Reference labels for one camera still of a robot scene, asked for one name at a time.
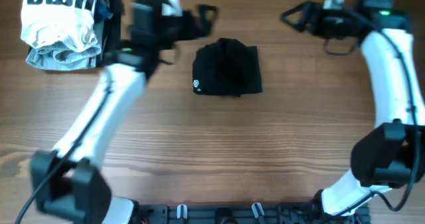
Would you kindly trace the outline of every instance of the green indicator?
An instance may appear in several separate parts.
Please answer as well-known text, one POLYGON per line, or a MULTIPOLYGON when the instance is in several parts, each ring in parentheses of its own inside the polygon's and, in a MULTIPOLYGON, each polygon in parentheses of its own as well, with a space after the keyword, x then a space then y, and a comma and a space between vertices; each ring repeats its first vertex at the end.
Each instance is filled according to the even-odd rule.
POLYGON ((381 15, 391 15, 391 11, 379 11, 381 15))

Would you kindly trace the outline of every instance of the wooden surface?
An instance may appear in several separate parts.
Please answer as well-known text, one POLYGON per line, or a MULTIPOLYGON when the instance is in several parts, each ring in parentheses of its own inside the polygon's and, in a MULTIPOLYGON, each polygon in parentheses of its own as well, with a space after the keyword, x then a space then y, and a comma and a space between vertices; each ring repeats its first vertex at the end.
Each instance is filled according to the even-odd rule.
MULTIPOLYGON (((0 224, 14 222, 31 194, 29 159, 72 125, 96 74, 46 74, 25 64, 22 0, 0 0, 0 224)), ((128 7, 131 0, 124 0, 128 7)), ((186 0, 218 5, 214 35, 181 43, 181 60, 162 66, 129 109, 102 173, 115 196, 140 203, 307 201, 349 169, 351 148, 373 129, 374 102, 360 51, 327 56, 322 40, 278 21, 305 0, 186 0), (191 66, 197 49, 220 37, 258 46, 264 92, 241 98, 197 96, 191 66)), ((415 60, 424 78, 421 0, 397 0, 415 28, 415 60)), ((123 31, 129 16, 123 19, 123 31)), ((352 41, 334 43, 344 51, 352 41)), ((164 58, 172 59, 173 53, 164 58)), ((388 195, 395 202, 401 191, 388 195)), ((423 223, 425 185, 391 213, 372 201, 373 223, 423 223)), ((35 213, 24 223, 65 223, 35 213)))

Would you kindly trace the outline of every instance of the wooden floor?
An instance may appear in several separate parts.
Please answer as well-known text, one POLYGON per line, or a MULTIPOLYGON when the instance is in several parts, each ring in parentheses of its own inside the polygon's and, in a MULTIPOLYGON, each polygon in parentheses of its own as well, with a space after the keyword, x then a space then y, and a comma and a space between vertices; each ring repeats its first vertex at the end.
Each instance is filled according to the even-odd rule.
MULTIPOLYGON (((131 0, 124 0, 128 7, 131 0)), ((217 5, 214 35, 181 43, 181 60, 162 66, 110 145, 102 173, 115 196, 140 203, 307 201, 349 169, 351 148, 373 129, 374 102, 360 51, 325 55, 322 40, 299 34, 279 14, 305 0, 186 0, 217 5), (241 98, 198 96, 197 49, 218 38, 256 45, 264 92, 241 98)), ((29 161, 49 150, 86 103, 97 74, 47 74, 25 63, 22 0, 0 0, 0 223, 13 223, 31 194, 29 161)), ((424 80, 422 0, 396 0, 410 12, 415 60, 424 80)), ((123 31, 129 24, 124 17, 123 31)), ((352 41, 334 43, 344 51, 352 41)), ((173 53, 165 53, 173 58, 173 53)), ((388 195, 399 200, 400 191, 388 195)), ((425 184, 391 213, 371 202, 373 223, 423 223, 425 184)), ((35 213, 24 223, 66 223, 35 213)))

